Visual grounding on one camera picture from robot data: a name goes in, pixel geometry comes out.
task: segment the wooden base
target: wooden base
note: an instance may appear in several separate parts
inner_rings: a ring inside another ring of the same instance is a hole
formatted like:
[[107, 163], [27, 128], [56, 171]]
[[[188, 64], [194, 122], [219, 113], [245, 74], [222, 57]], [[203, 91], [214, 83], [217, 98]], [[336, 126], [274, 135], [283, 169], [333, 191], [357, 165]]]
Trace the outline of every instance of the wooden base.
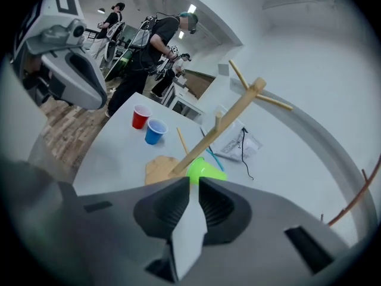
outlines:
[[168, 180], [176, 177], [185, 177], [186, 169], [180, 174], [171, 173], [179, 161], [172, 157], [158, 156], [148, 162], [145, 167], [145, 185]]

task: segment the black cable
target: black cable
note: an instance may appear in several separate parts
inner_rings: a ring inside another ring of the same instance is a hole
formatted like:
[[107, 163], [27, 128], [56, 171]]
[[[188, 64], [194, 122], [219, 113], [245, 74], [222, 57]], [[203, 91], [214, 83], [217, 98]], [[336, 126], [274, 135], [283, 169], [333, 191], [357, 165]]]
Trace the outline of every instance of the black cable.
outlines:
[[167, 16], [167, 17], [174, 17], [176, 15], [167, 15], [167, 14], [164, 14], [164, 13], [161, 13], [161, 12], [156, 12], [156, 17], [157, 17], [157, 14], [161, 14], [161, 15], [164, 15], [164, 16]]
[[139, 64], [140, 64], [140, 66], [141, 66], [141, 69], [138, 70], [138, 71], [144, 70], [144, 71], [148, 72], [147, 69], [144, 68], [143, 65], [142, 65], [142, 51], [143, 51], [143, 50], [142, 50], [142, 46], [143, 46], [143, 40], [144, 40], [144, 33], [143, 33], [142, 43], [141, 43], [141, 45], [140, 45], [140, 50], [139, 50]]
[[[135, 40], [135, 38], [136, 38], [136, 36], [138, 35], [140, 29], [143, 27], [144, 24], [146, 24], [147, 21], [149, 22], [149, 20], [145, 20], [145, 21], [142, 22], [141, 26], [138, 28], [138, 31], [135, 33], [133, 39], [130, 41], [130, 43], [129, 43], [127, 49], [122, 53], [121, 56], [123, 56], [123, 54], [124, 54], [126, 51], [129, 50], [131, 44], [132, 44], [133, 41]], [[144, 40], [144, 37], [142, 37], [142, 43], [141, 43], [140, 47], [143, 46], [143, 40]], [[140, 50], [139, 50], [139, 62], [140, 62], [140, 66], [141, 66], [142, 68], [141, 68], [141, 69], [132, 70], [132, 71], [141, 71], [141, 70], [145, 70], [144, 67], [142, 66], [142, 62], [141, 62], [141, 52], [142, 52], [142, 50], [141, 50], [141, 48], [140, 48]]]
[[248, 167], [248, 165], [243, 160], [243, 142], [245, 141], [245, 132], [246, 132], [246, 129], [242, 128], [242, 131], [243, 131], [243, 138], [242, 138], [242, 145], [241, 145], [241, 149], [242, 149], [242, 162], [246, 165], [246, 169], [248, 170], [249, 177], [254, 181], [254, 178], [249, 174], [249, 167]]

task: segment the wooden floor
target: wooden floor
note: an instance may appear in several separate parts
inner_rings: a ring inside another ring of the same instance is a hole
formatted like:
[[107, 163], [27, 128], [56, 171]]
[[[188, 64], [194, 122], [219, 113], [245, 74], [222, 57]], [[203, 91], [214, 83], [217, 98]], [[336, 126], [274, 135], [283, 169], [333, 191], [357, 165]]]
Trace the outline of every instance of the wooden floor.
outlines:
[[[47, 100], [40, 108], [48, 117], [42, 136], [53, 156], [59, 160], [66, 172], [77, 173], [81, 162], [95, 137], [109, 120], [105, 112], [112, 97], [111, 90], [118, 87], [120, 79], [107, 83], [107, 104], [99, 110], [90, 111], [78, 106], [69, 106], [66, 102]], [[156, 84], [149, 77], [144, 95]]]

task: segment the wooden stick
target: wooden stick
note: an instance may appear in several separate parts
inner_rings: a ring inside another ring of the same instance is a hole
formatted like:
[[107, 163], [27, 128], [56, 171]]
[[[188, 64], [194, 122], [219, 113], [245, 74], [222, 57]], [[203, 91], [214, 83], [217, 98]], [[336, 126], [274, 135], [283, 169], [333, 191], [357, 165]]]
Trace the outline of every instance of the wooden stick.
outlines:
[[188, 148], [187, 148], [186, 145], [185, 145], [185, 140], [184, 140], [184, 137], [183, 137], [183, 135], [182, 135], [182, 133], [181, 133], [180, 128], [177, 128], [177, 133], [179, 134], [179, 137], [180, 137], [181, 143], [183, 144], [185, 153], [188, 155], [189, 151], [188, 151]]
[[248, 90], [249, 89], [249, 85], [248, 83], [246, 82], [245, 78], [243, 77], [242, 73], [238, 70], [236, 64], [234, 63], [234, 61], [232, 60], [229, 60], [229, 64], [232, 66], [233, 70], [236, 72], [239, 80], [241, 81], [242, 83], [242, 86]]
[[[234, 61], [229, 60], [229, 64], [232, 66], [233, 70], [236, 72], [236, 74], [237, 74], [239, 80], [240, 80], [241, 83], [242, 83], [242, 86], [243, 86], [246, 90], [249, 89], [249, 85], [248, 85], [248, 83], [246, 82], [246, 80], [245, 80], [245, 78], [243, 77], [242, 73], [238, 70], [238, 68], [237, 68], [236, 64], [234, 63]], [[282, 102], [280, 102], [280, 101], [274, 100], [274, 99], [269, 98], [269, 97], [265, 97], [264, 95], [260, 95], [260, 94], [258, 94], [258, 95], [257, 95], [257, 98], [260, 99], [260, 100], [263, 100], [263, 101], [265, 101], [265, 102], [269, 102], [269, 103], [271, 103], [271, 104], [274, 104], [274, 105], [277, 105], [277, 106], [279, 106], [279, 107], [282, 107], [282, 108], [284, 108], [284, 109], [286, 109], [286, 110], [289, 110], [289, 111], [291, 111], [291, 110], [293, 109], [293, 107], [291, 107], [290, 105], [284, 104], [284, 103], [282, 103]]]
[[232, 124], [237, 117], [250, 105], [251, 101], [260, 93], [266, 86], [266, 82], [262, 78], [257, 78], [250, 88], [241, 98], [236, 101], [232, 108], [222, 117], [218, 130], [214, 128], [207, 133], [206, 136], [195, 146], [194, 149], [181, 161], [170, 173], [170, 178], [176, 177], [190, 165], [207, 147], [216, 140], [223, 131]]
[[368, 177], [367, 177], [367, 174], [365, 174], [365, 170], [364, 169], [361, 169], [361, 173], [363, 173], [365, 181], [368, 181]]
[[292, 106], [287, 105], [287, 104], [280, 102], [278, 100], [274, 100], [273, 98], [265, 97], [264, 95], [261, 95], [261, 94], [258, 94], [256, 98], [258, 98], [259, 100], [265, 101], [265, 102], [269, 102], [270, 104], [277, 105], [278, 107], [284, 108], [284, 109], [289, 110], [289, 111], [293, 110]]
[[373, 178], [376, 176], [376, 173], [379, 170], [380, 166], [381, 166], [381, 155], [379, 157], [379, 161], [376, 164], [376, 167], [372, 171], [370, 177], [366, 180], [363, 188], [358, 192], [358, 194], [355, 196], [355, 198], [347, 205], [347, 207], [345, 209], [341, 210], [341, 212], [328, 223], [329, 226], [332, 226], [341, 217], [343, 217], [345, 214], [347, 214], [353, 208], [353, 206], [360, 200], [360, 198], [365, 194], [369, 185], [373, 181]]
[[214, 130], [218, 131], [221, 126], [222, 112], [218, 111], [216, 113], [216, 123], [214, 124]]

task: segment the black cap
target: black cap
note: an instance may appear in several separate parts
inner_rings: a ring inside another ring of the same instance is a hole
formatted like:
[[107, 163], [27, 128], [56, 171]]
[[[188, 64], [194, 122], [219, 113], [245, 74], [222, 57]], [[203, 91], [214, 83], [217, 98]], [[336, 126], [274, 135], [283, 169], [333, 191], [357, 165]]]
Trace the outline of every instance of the black cap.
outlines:
[[191, 56], [188, 53], [185, 53], [185, 54], [182, 55], [182, 57], [184, 57], [184, 56], [187, 56], [189, 61], [191, 61]]
[[119, 7], [119, 10], [120, 11], [123, 11], [124, 7], [126, 6], [126, 4], [122, 3], [122, 2], [118, 2], [116, 3], [111, 9], [113, 10], [115, 7]]

